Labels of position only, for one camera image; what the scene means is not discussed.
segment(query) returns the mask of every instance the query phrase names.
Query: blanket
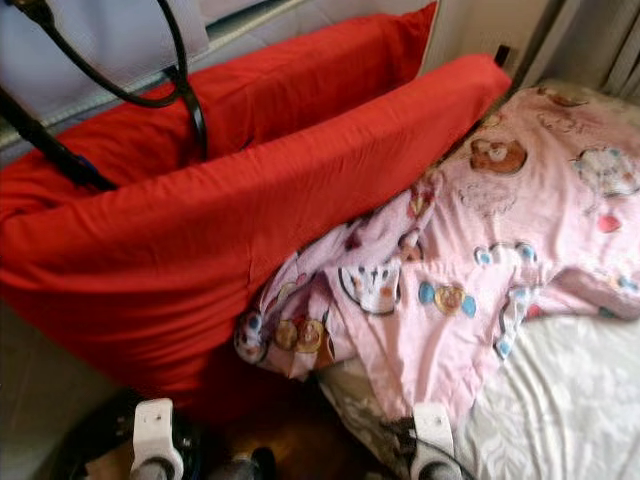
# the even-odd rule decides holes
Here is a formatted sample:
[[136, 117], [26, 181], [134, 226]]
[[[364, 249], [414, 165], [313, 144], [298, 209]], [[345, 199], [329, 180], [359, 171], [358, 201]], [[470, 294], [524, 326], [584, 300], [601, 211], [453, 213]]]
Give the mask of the blanket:
[[527, 315], [640, 316], [639, 190], [633, 126], [521, 91], [409, 190], [293, 254], [236, 350], [290, 377], [357, 355], [389, 419], [430, 401], [455, 424]]

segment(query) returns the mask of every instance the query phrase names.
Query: red pillow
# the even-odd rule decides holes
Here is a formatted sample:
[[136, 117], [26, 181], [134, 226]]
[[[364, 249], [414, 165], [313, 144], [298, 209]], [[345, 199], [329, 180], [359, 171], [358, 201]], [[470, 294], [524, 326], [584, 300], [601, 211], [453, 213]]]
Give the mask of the red pillow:
[[[175, 106], [143, 123], [138, 109], [123, 106], [63, 138], [129, 183], [118, 191], [82, 198], [37, 153], [7, 168], [3, 296], [48, 336], [146, 395], [170, 396], [209, 421], [254, 404], [262, 394], [255, 382], [271, 376], [229, 349], [213, 351], [234, 317], [291, 252], [406, 188], [508, 86], [490, 59], [469, 57], [312, 125], [415, 72], [429, 11], [347, 22], [313, 42], [303, 37], [195, 75], [207, 116], [227, 115], [221, 130], [210, 128], [215, 148], [238, 150], [247, 135], [253, 148], [162, 175], [177, 168], [180, 152], [191, 162], [196, 154], [185, 112]], [[372, 40], [344, 47], [345, 38], [362, 37]], [[359, 57], [387, 60], [376, 67]], [[274, 74], [265, 64], [290, 73], [261, 77]], [[243, 66], [262, 73], [210, 100], [208, 75], [217, 82]], [[362, 76], [378, 77], [376, 69], [386, 79], [372, 86]], [[344, 78], [353, 90], [323, 88]], [[357, 87], [361, 79], [366, 88]]]

